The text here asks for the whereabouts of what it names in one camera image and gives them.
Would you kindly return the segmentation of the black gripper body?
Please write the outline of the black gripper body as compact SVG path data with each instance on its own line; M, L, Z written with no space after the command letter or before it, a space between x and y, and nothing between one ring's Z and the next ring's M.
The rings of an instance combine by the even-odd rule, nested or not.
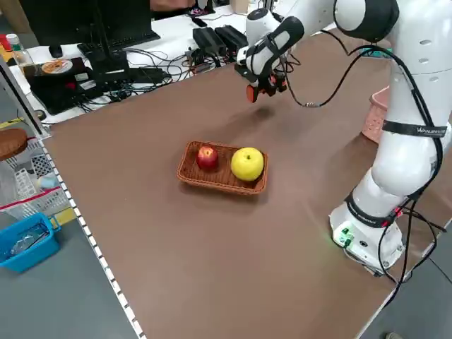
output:
M257 75L257 87L284 87L285 69L283 66L277 66L275 69Z

